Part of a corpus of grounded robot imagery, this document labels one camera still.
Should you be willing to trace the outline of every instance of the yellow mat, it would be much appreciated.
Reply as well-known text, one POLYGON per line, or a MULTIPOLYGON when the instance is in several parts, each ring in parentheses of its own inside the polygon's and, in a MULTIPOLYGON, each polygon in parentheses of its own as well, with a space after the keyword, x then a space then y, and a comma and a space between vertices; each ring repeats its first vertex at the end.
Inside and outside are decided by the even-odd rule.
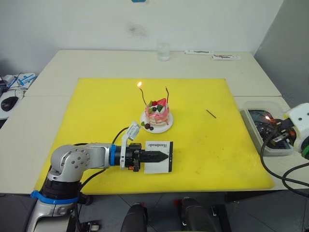
MULTIPOLYGON (((141 129, 134 142, 173 141, 168 174, 144 174, 111 167, 84 188, 85 194, 268 189, 272 179, 260 164, 250 136, 224 79, 79 79, 35 189, 50 166, 50 155, 65 144, 111 143, 144 110, 146 102, 167 96, 174 116, 165 133, 141 129)), ((84 181, 98 170, 85 171, 84 181)))

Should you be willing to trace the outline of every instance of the glass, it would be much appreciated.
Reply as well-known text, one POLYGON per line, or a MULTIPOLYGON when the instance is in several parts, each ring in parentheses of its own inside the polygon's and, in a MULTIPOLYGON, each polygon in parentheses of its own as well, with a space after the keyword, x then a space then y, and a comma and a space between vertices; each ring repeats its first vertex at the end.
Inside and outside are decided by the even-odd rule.
POLYGON ((160 61, 169 60, 169 44, 168 43, 158 44, 158 57, 160 61))

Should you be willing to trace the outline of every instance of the cable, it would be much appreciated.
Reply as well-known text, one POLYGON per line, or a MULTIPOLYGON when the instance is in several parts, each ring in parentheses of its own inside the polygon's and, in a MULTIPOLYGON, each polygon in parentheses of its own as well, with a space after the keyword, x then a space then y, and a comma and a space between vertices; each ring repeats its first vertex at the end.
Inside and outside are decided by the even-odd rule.
MULTIPOLYGON (((295 170, 297 170, 297 169, 300 169, 300 168, 307 167, 307 166, 309 166, 309 163, 304 163, 304 164, 298 165, 298 166, 296 166, 296 167, 293 167, 293 168, 287 170, 287 171, 283 174, 282 177, 285 178, 285 177, 286 177, 288 174, 290 174, 291 172, 293 172, 293 171, 295 171, 295 170)), ((305 193, 303 193, 303 192, 301 192, 301 191, 295 190, 294 188, 290 187, 290 186, 285 182, 285 180, 282 180, 282 183, 283 183, 283 185, 284 185, 287 189, 289 189, 290 191, 292 191, 292 192, 294 192, 294 193, 296 193, 296 194, 302 195, 302 196, 304 196, 304 197, 309 197, 308 194, 305 194, 305 193)))
POLYGON ((269 143, 269 141, 272 139, 272 137, 273 137, 277 132, 278 132, 278 128, 276 128, 276 129, 264 140, 264 143, 263 143, 262 148, 261 148, 261 153, 260 153, 261 163, 262 163, 263 167, 265 168, 265 170, 266 170, 268 173, 270 173, 270 174, 273 175, 274 177, 276 177, 276 178, 282 180, 282 182, 284 182, 284 183, 283 183, 284 186, 286 186, 287 189, 289 189, 289 190, 291 190, 292 192, 294 192, 294 193, 296 193, 296 194, 299 194, 299 195, 301 195, 301 196, 308 197, 308 195, 304 195, 302 192, 299 192, 299 191, 293 189, 292 187, 288 186, 287 183, 286 183, 286 181, 293 182, 293 183, 296 183, 296 184, 300 184, 300 185, 304 185, 304 186, 309 187, 309 184, 308 184, 308 183, 302 182, 302 181, 298 181, 298 180, 294 180, 294 179, 289 179, 289 178, 286 178, 286 176, 287 176, 290 172, 292 172, 292 171, 294 171, 294 170, 296 170, 296 169, 309 166, 309 163, 308 163, 308 164, 305 164, 305 166, 304 166, 304 164, 303 164, 303 165, 299 165, 299 166, 296 166, 296 167, 294 167, 294 168, 291 168, 291 169, 288 170, 283 176, 280 176, 280 175, 277 175, 277 174, 275 174, 274 172, 272 172, 272 171, 266 166, 266 164, 265 164, 265 162, 264 162, 264 150, 265 150, 265 147, 266 147, 266 145, 269 143))
POLYGON ((125 131, 125 130, 127 130, 129 127, 125 127, 125 128, 123 128, 121 131, 119 131, 119 133, 116 135, 116 137, 114 138, 114 140, 112 141, 112 144, 114 144, 115 143, 115 141, 116 141, 116 139, 118 138, 118 136, 121 134, 121 132, 123 132, 123 131, 125 131))
MULTIPOLYGON (((115 143, 116 139, 118 138, 118 136, 125 130, 127 130, 128 127, 123 128, 121 131, 118 132, 118 134, 116 135, 116 137, 114 138, 114 140, 112 141, 112 144, 115 143)), ((79 145, 86 145, 87 143, 79 143, 79 144, 75 144, 76 146, 79 145)), ((102 172, 104 172, 106 170, 106 168, 102 169, 101 171, 94 173, 93 175, 91 175, 90 177, 88 177, 79 187, 78 189, 78 194, 81 192, 82 188, 94 177, 96 177, 97 175, 101 174, 102 172)), ((79 221, 79 214, 78 214, 78 203, 75 202, 74 203, 74 216, 75 216, 75 220, 76 220, 76 225, 77 225, 77 229, 79 232, 84 232, 83 231, 83 227, 81 225, 81 222, 79 221)))
POLYGON ((26 87, 21 87, 21 86, 14 86, 14 87, 10 87, 9 89, 13 89, 13 88, 17 88, 17 89, 28 89, 28 88, 26 88, 26 87))
POLYGON ((20 75, 20 74, 22 74, 22 72, 19 73, 17 76, 15 76, 15 81, 16 81, 18 87, 20 87, 19 82, 18 82, 18 78, 19 78, 19 75, 20 75))

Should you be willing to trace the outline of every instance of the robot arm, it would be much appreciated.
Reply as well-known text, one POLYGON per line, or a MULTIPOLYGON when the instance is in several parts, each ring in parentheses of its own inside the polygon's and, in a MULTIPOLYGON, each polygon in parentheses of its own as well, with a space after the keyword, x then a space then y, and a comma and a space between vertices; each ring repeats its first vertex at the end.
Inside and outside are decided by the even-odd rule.
POLYGON ((65 216, 73 211, 80 196, 80 180, 87 169, 105 169, 110 166, 128 167, 134 172, 140 170, 141 162, 160 162, 169 156, 160 151, 144 151, 141 144, 131 143, 140 130, 137 122, 132 122, 122 137, 121 146, 114 144, 90 143, 63 145, 51 157, 51 169, 41 191, 33 191, 36 206, 28 222, 27 232, 36 232, 40 218, 65 216))
POLYGON ((287 139, 295 151, 309 160, 309 103, 289 110, 285 117, 286 120, 276 123, 281 135, 272 141, 287 139))

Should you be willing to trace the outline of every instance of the black stick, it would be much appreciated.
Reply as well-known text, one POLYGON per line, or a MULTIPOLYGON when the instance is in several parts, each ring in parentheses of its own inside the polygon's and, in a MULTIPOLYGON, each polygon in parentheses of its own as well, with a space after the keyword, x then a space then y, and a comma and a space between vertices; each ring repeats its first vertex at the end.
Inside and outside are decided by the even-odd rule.
POLYGON ((144 103, 146 105, 146 102, 145 102, 145 99, 144 99, 144 92, 143 92, 143 90, 141 88, 140 88, 140 91, 141 91, 141 96, 143 97, 143 101, 144 101, 144 103))
POLYGON ((214 118, 217 118, 215 115, 213 115, 209 110, 207 110, 206 109, 206 111, 208 112, 208 113, 210 113, 214 118))
POLYGON ((165 90, 166 90, 166 92, 168 93, 168 98, 167 98, 167 100, 166 100, 166 103, 168 103, 169 102, 169 91, 168 91, 168 88, 165 86, 165 90))

